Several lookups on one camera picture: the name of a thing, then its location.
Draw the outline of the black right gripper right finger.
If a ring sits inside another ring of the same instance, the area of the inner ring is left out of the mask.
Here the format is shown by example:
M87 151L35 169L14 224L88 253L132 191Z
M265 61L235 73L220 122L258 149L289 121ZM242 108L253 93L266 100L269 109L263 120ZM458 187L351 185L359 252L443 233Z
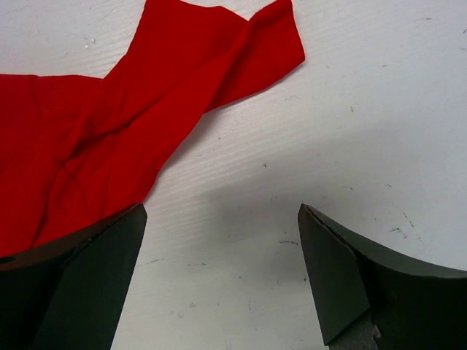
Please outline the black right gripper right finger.
M330 349L464 349L466 272L409 257L302 205L298 226Z

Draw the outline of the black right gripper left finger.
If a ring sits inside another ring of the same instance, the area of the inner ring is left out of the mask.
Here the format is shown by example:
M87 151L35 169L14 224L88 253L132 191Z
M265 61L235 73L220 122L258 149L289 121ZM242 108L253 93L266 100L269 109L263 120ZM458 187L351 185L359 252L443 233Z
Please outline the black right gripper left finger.
M1 256L1 348L110 349L146 222L138 203Z

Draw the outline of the red t shirt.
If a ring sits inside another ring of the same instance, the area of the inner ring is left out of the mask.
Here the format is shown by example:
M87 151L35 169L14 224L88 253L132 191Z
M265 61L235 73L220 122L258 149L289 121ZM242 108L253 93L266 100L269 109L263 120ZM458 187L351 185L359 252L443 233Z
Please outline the red t shirt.
M304 59L290 1L250 19L147 1L104 78L2 75L1 254L141 203L204 113L271 87Z

